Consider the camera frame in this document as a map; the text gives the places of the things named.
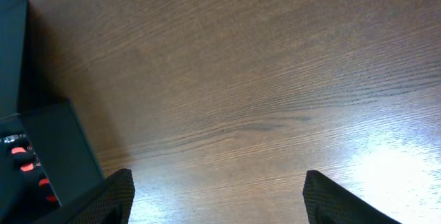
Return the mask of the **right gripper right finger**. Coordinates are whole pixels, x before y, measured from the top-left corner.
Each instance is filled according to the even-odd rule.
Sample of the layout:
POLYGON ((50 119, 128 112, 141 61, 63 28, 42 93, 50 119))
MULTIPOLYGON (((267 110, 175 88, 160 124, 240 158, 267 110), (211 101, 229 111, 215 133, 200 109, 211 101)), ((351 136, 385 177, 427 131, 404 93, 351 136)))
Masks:
POLYGON ((317 170, 307 171, 302 196, 311 224, 399 224, 317 170))

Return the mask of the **orange black needle-nose pliers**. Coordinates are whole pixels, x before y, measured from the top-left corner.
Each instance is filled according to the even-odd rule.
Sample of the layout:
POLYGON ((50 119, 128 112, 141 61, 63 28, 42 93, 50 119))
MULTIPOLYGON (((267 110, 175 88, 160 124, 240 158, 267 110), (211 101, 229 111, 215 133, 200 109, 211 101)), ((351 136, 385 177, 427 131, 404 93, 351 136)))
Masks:
POLYGON ((58 207, 50 181, 27 136, 1 137, 1 217, 22 204, 58 207))

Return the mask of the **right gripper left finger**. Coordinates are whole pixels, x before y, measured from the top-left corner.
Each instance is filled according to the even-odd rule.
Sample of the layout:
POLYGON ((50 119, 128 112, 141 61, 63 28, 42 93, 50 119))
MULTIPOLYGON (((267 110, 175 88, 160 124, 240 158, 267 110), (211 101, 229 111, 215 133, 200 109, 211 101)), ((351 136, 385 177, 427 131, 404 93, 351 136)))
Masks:
POLYGON ((135 195, 130 169, 120 169, 35 224, 128 224, 135 195))

